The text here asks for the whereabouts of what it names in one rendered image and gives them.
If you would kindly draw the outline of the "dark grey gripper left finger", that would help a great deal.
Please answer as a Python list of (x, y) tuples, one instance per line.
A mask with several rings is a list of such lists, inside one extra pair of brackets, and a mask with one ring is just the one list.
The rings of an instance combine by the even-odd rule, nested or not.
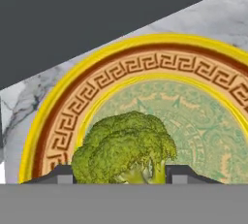
[(25, 184), (76, 184), (70, 165), (57, 165), (52, 171), (44, 176), (38, 176), (25, 181)]

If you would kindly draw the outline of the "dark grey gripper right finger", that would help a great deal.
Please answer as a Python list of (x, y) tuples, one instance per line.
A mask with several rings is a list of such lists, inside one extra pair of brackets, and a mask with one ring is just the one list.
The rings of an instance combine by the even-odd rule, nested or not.
[(166, 184), (220, 184), (220, 181), (197, 174), (188, 165), (167, 165)]

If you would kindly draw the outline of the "green broccoli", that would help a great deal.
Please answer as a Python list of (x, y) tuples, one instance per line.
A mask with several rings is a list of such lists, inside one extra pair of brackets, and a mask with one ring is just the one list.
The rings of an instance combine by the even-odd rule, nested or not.
[(78, 183), (164, 184), (176, 145), (158, 117), (126, 112), (96, 122), (72, 158)]

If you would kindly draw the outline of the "yellow rimmed patterned plate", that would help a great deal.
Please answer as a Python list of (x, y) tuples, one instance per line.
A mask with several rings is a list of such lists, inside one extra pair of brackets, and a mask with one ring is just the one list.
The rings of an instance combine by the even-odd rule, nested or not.
[(151, 114), (176, 145), (167, 165), (225, 184), (248, 183), (248, 52), (182, 34), (113, 43), (82, 59), (48, 93), (29, 129), (21, 183), (70, 165), (92, 126)]

